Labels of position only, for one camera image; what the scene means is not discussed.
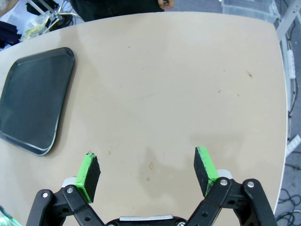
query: scratch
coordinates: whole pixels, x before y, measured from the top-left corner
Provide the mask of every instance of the scratch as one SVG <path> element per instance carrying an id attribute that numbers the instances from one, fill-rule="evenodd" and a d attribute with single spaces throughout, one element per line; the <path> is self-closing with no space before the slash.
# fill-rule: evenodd
<path id="1" fill-rule="evenodd" d="M 250 72 L 246 71 L 246 73 L 247 73 L 251 78 L 253 78 L 253 76 L 251 75 Z"/>
<path id="2" fill-rule="evenodd" d="M 152 93 L 152 94 L 148 94 L 148 95 L 144 95 L 144 96 L 141 96 L 141 97 L 134 98 L 134 100 L 144 100 L 146 98 L 152 97 L 152 96 L 157 95 L 159 93 L 160 92 L 158 92 L 158 93 Z"/>

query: black bag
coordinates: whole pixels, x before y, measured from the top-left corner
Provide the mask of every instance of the black bag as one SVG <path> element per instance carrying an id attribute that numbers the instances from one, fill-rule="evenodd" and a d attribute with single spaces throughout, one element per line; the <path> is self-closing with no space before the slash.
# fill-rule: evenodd
<path id="1" fill-rule="evenodd" d="M 4 48 L 7 44 L 12 46 L 19 43 L 21 35 L 17 32 L 16 26 L 0 21 L 0 48 Z"/>

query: person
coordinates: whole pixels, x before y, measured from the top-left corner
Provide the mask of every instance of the person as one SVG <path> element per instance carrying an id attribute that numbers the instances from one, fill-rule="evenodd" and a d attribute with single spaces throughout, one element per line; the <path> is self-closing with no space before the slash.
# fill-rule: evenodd
<path id="1" fill-rule="evenodd" d="M 19 0 L 0 0 L 0 17 L 9 12 Z"/>
<path id="2" fill-rule="evenodd" d="M 174 6 L 174 0 L 70 0 L 85 21 L 136 13 L 163 12 Z"/>

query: white plastic container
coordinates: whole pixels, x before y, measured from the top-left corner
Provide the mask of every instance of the white plastic container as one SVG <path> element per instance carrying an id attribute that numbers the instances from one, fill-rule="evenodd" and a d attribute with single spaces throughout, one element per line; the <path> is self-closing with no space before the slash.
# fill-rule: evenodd
<path id="1" fill-rule="evenodd" d="M 280 18 L 274 0 L 222 0 L 222 13 L 274 23 Z"/>

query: human hand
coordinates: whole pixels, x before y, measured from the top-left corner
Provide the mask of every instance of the human hand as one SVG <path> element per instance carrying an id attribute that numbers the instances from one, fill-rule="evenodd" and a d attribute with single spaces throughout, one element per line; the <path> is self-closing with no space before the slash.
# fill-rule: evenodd
<path id="1" fill-rule="evenodd" d="M 158 0 L 161 9 L 170 9 L 174 7 L 174 0 Z"/>
<path id="2" fill-rule="evenodd" d="M 19 0 L 3 1 L 1 6 L 3 6 L 4 8 L 0 8 L 0 17 L 9 12 L 18 3 L 18 1 Z"/>

